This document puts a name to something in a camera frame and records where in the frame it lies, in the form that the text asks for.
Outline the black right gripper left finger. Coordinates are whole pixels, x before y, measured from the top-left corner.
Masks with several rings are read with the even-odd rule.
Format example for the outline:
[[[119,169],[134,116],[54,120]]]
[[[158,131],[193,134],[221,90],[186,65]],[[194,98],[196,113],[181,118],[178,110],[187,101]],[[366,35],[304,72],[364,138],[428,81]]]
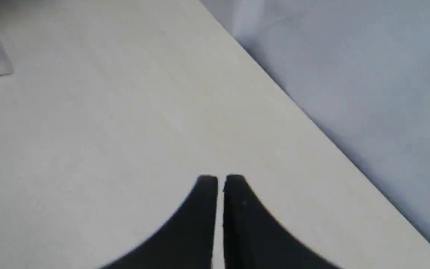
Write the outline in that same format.
[[[158,231],[105,268],[212,268],[217,196],[217,177],[198,176],[184,202]]]

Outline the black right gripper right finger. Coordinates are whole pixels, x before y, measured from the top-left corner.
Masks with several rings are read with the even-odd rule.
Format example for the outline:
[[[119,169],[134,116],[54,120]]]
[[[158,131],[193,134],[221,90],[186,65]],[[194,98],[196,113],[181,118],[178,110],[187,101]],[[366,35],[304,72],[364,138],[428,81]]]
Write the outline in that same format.
[[[258,199],[244,176],[227,175],[223,192],[225,268],[336,268],[280,225]]]

